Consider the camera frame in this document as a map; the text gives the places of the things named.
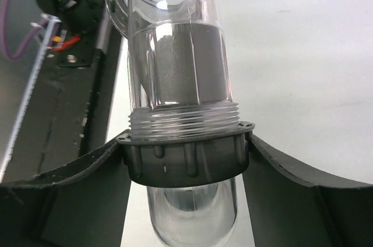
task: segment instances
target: black robotic joint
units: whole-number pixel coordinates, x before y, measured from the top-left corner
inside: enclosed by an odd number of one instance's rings
[[[129,176],[158,188],[207,185],[233,178],[249,166],[255,125],[240,122],[230,132],[169,140],[132,139],[128,130],[117,137]]]

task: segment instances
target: transparent plastic tube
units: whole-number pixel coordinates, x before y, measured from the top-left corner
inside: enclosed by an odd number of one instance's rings
[[[216,0],[128,0],[132,139],[166,140],[238,127]],[[166,246],[223,246],[237,218],[235,180],[147,189]]]

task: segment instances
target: white table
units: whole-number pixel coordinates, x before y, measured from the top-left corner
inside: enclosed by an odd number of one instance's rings
[[[373,0],[219,0],[233,99],[255,134],[326,172],[373,184]],[[108,138],[128,127],[123,42]],[[254,246],[241,177],[227,247]],[[162,246],[132,184],[123,246]]]

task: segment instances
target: gray floor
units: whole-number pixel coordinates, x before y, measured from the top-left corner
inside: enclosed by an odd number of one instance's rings
[[[373,0],[219,0],[233,99],[274,147],[316,168],[373,184]],[[126,53],[109,137],[128,126]],[[253,246],[242,182],[227,247]],[[131,187],[123,246],[161,246],[146,189]]]
[[[40,13],[34,0],[12,0],[6,29],[11,52],[30,31],[30,23],[40,21]],[[0,165],[37,50],[37,42],[32,41],[18,61],[9,61],[0,54]]]

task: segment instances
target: white surface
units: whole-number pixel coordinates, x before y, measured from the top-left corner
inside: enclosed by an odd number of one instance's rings
[[[373,184],[373,0],[219,0],[233,99],[255,134],[321,170]],[[110,137],[128,126],[126,56]],[[242,180],[228,247],[253,246]],[[161,246],[132,184],[123,246]]]

